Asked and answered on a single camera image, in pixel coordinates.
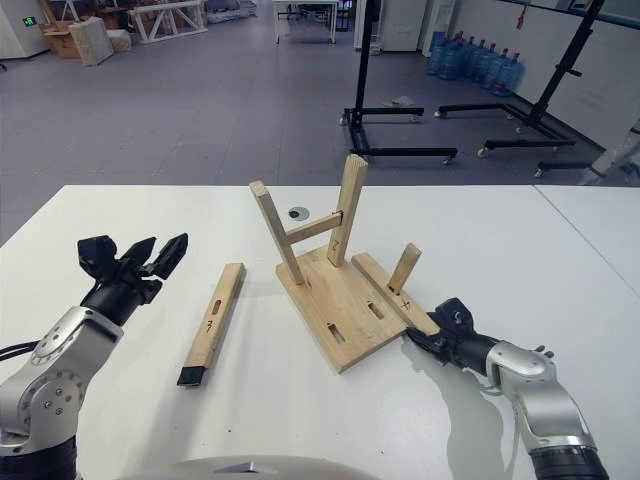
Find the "black stand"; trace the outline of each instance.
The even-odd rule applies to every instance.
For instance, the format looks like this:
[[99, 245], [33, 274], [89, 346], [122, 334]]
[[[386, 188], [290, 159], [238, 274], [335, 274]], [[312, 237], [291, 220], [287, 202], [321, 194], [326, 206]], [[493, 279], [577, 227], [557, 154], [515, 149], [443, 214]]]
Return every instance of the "black stand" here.
[[365, 0], [364, 32], [362, 36], [362, 50], [360, 52], [360, 71], [358, 73], [358, 89], [354, 108], [345, 108], [340, 125], [348, 125], [351, 135], [352, 153], [358, 155], [388, 156], [388, 157], [446, 157], [445, 165], [453, 160], [458, 153], [456, 148], [372, 148], [369, 146], [367, 134], [362, 126], [364, 115], [411, 115], [411, 121], [416, 122], [424, 115], [424, 108], [363, 108], [364, 90], [367, 84], [367, 69], [369, 68], [369, 48], [371, 46], [371, 31], [373, 22], [379, 20], [378, 2]]
[[[591, 30], [591, 25], [596, 20], [598, 12], [600, 12], [600, 9], [602, 8], [604, 2], [605, 0], [594, 0], [591, 3], [589, 10], [585, 14], [582, 23], [580, 23], [578, 30], [576, 31], [573, 39], [571, 40], [571, 43], [569, 44], [569, 47], [564, 52], [562, 60], [560, 60], [560, 63], [556, 65], [556, 71], [547, 84], [547, 87], [544, 89], [542, 96], [529, 113], [526, 113], [525, 111], [509, 103], [481, 103], [475, 105], [441, 105], [435, 112], [434, 116], [436, 118], [445, 118], [449, 112], [501, 109], [507, 112], [507, 118], [517, 118], [522, 122], [522, 125], [524, 127], [531, 127], [546, 137], [546, 139], [543, 140], [526, 138], [515, 138], [512, 140], [487, 140], [484, 144], [484, 147], [478, 150], [478, 157], [485, 157], [488, 151], [493, 150], [494, 148], [554, 147], [554, 149], [557, 149], [558, 147], [575, 145], [575, 140], [567, 138], [562, 133], [551, 128], [549, 125], [546, 125], [542, 121], [542, 117], [547, 111], [549, 100], [562, 81], [562, 77], [564, 77], [566, 73], [570, 73], [571, 75], [575, 75], [576, 77], [582, 76], [582, 73], [573, 70], [573, 66], [576, 63], [580, 52], [582, 52], [584, 45], [587, 43], [589, 35], [593, 33], [593, 30]], [[522, 127], [516, 128], [516, 133], [522, 133], [522, 131]], [[540, 162], [538, 164], [536, 177], [542, 176], [542, 173], [545, 170], [561, 168], [585, 168], [589, 165], [590, 164], [588, 163], [583, 164]]]

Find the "wooden board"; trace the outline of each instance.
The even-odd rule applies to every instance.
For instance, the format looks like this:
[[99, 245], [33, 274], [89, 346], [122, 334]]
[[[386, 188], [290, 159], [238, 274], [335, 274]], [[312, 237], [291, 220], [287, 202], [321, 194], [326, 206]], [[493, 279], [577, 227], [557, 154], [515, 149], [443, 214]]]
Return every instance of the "wooden board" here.
[[285, 264], [276, 272], [338, 373], [405, 330], [402, 319], [353, 265], [333, 266], [326, 245], [297, 260], [302, 285], [294, 283]]
[[185, 367], [213, 366], [215, 354], [227, 331], [245, 271], [242, 263], [225, 265], [184, 362]]
[[370, 285], [384, 297], [408, 326], [422, 330], [427, 335], [433, 335], [440, 331], [440, 327], [407, 292], [401, 290], [398, 293], [394, 293], [389, 289], [389, 274], [378, 265], [371, 255], [359, 253], [353, 256], [351, 263], [362, 273]]

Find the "wooden plank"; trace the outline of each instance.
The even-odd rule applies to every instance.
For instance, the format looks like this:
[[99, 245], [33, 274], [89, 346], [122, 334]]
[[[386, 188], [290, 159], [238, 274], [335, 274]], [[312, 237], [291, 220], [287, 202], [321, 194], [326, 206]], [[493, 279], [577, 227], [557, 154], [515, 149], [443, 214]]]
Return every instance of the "wooden plank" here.
[[298, 257], [305, 282], [295, 285], [284, 264], [280, 281], [338, 373], [398, 337], [402, 319], [349, 262], [334, 267], [327, 246]]
[[328, 257], [339, 267], [344, 262], [351, 227], [356, 216], [358, 199], [367, 173], [367, 162], [358, 155], [349, 155], [342, 174], [342, 186], [338, 197], [337, 212], [342, 212], [342, 224], [331, 232]]
[[53, 14], [51, 10], [51, 5], [49, 5], [49, 0], [40, 0], [40, 7], [44, 11], [44, 14], [49, 19], [49, 23], [54, 26], [56, 29], [58, 28], [58, 21], [56, 20], [56, 16]]
[[407, 292], [401, 290], [393, 293], [387, 286], [389, 275], [368, 253], [359, 253], [351, 259], [354, 267], [367, 281], [382, 295], [386, 302], [393, 307], [402, 320], [410, 327], [422, 330], [427, 335], [440, 331], [440, 327], [431, 319], [424, 309]]
[[298, 243], [309, 237], [313, 237], [332, 228], [338, 227], [342, 223], [342, 212], [332, 213], [326, 217], [320, 218], [313, 222], [309, 222], [293, 230], [287, 232], [287, 241], [289, 244]]
[[204, 370], [213, 367], [245, 272], [242, 263], [225, 265], [184, 362], [178, 385], [199, 385]]
[[273, 241], [276, 242], [282, 261], [287, 265], [287, 269], [289, 270], [294, 283], [296, 285], [304, 283], [302, 272], [300, 272], [300, 266], [296, 261], [296, 256], [291, 249], [291, 245], [289, 245], [289, 242], [287, 241], [287, 233], [284, 231], [276, 206], [273, 204], [271, 194], [269, 194], [267, 188], [260, 181], [251, 183], [249, 187], [251, 187], [251, 192], [258, 202], [262, 216], [269, 226], [269, 231], [271, 232]]
[[413, 267], [416, 266], [420, 255], [422, 255], [422, 252], [418, 247], [413, 243], [407, 243], [407, 246], [404, 247], [404, 252], [402, 252], [400, 260], [398, 260], [398, 264], [389, 279], [388, 287], [393, 293], [398, 294], [402, 290], [402, 287], [404, 287], [407, 278], [409, 278]]

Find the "mortise hole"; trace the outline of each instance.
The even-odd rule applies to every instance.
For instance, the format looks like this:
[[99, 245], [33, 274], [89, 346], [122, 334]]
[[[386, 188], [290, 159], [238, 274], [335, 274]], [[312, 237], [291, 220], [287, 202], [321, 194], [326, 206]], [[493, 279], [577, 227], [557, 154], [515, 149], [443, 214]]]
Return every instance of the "mortise hole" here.
[[333, 323], [331, 325], [328, 326], [329, 331], [331, 332], [331, 335], [333, 335], [333, 338], [336, 339], [336, 342], [338, 343], [344, 343], [344, 337], [342, 336], [342, 334], [340, 333], [340, 330], [338, 330], [338, 327], [336, 327]]
[[217, 315], [218, 310], [220, 310], [220, 305], [222, 305], [222, 300], [216, 300], [216, 303], [213, 304], [213, 310], [211, 310], [211, 315]]
[[378, 317], [380, 320], [384, 318], [384, 315], [382, 314], [380, 309], [375, 305], [375, 303], [367, 302], [367, 306], [369, 307], [369, 310], [371, 310], [374, 313], [374, 315]]

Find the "metal frame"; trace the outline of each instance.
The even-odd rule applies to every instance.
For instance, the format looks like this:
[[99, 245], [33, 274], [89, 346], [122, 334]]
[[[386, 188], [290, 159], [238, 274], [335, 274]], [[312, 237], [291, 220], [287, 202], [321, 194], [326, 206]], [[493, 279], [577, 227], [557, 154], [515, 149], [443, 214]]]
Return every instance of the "metal frame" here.
[[291, 12], [280, 12], [278, 10], [278, 5], [323, 5], [323, 6], [331, 6], [331, 17], [330, 17], [330, 39], [329, 41], [334, 44], [336, 43], [336, 24], [338, 19], [338, 3], [339, 0], [272, 0], [273, 3], [273, 18], [275, 22], [275, 43], [280, 43], [280, 29], [278, 28], [280, 13], [290, 14]]
[[[507, 118], [517, 118], [522, 125], [516, 128], [516, 133], [522, 133], [524, 127], [531, 127], [538, 133], [542, 134], [546, 139], [530, 139], [530, 138], [514, 138], [507, 140], [487, 140], [484, 146], [478, 150], [478, 157], [485, 157], [489, 150], [494, 148], [530, 148], [530, 147], [553, 147], [554, 150], [559, 147], [572, 146], [576, 141], [568, 138], [558, 130], [550, 127], [542, 121], [542, 117], [549, 107], [549, 100], [555, 93], [558, 85], [562, 81], [565, 74], [569, 73], [576, 77], [581, 77], [582, 73], [573, 70], [578, 56], [582, 52], [589, 36], [593, 33], [591, 26], [598, 16], [598, 12], [602, 8], [605, 0], [594, 0], [589, 11], [585, 15], [582, 23], [578, 27], [569, 47], [564, 52], [562, 60], [556, 65], [556, 70], [549, 80], [540, 99], [532, 107], [530, 112], [525, 112], [510, 103], [482, 103], [471, 105], [441, 105], [434, 113], [436, 118], [445, 118], [449, 112], [461, 112], [472, 110], [495, 110], [500, 109], [507, 113]], [[583, 163], [545, 163], [538, 164], [536, 177], [542, 176], [545, 170], [561, 169], [561, 168], [585, 168]]]
[[[171, 38], [184, 37], [187, 35], [194, 35], [196, 33], [203, 33], [207, 31], [207, 28], [204, 26], [204, 22], [202, 20], [202, 7], [203, 0], [191, 0], [187, 2], [179, 2], [179, 3], [162, 3], [158, 5], [148, 5], [144, 7], [136, 7], [133, 10], [129, 11], [129, 14], [133, 16], [136, 25], [138, 27], [138, 32], [140, 32], [140, 37], [142, 43], [154, 43], [160, 42], [162, 40], [169, 40]], [[191, 12], [192, 18], [189, 18], [187, 13], [184, 13], [181, 8], [186, 8], [187, 12]], [[142, 22], [142, 18], [140, 14], [142, 13], [151, 13], [151, 12], [159, 12], [158, 16], [155, 19], [153, 24], [153, 28], [151, 32], [147, 34], [144, 23]], [[189, 30], [186, 32], [179, 32], [176, 27], [175, 18], [173, 13], [177, 13], [182, 17], [182, 19], [191, 27], [193, 30]], [[156, 37], [158, 34], [158, 29], [160, 28], [160, 24], [168, 20], [168, 27], [171, 29], [171, 33], [167, 35], [163, 35], [162, 37]]]
[[362, 49], [360, 52], [360, 70], [358, 73], [358, 88], [356, 104], [354, 108], [345, 108], [340, 119], [341, 125], [347, 125], [351, 136], [353, 148], [351, 152], [357, 155], [366, 155], [373, 162], [372, 157], [446, 157], [444, 164], [449, 164], [457, 155], [456, 148], [376, 148], [369, 145], [367, 134], [362, 125], [365, 115], [411, 115], [411, 122], [417, 122], [424, 115], [424, 108], [364, 108], [364, 91], [367, 84], [367, 70], [369, 68], [369, 48], [371, 46], [371, 32], [373, 22], [379, 15], [375, 10], [374, 0], [365, 0], [365, 20], [362, 36]]

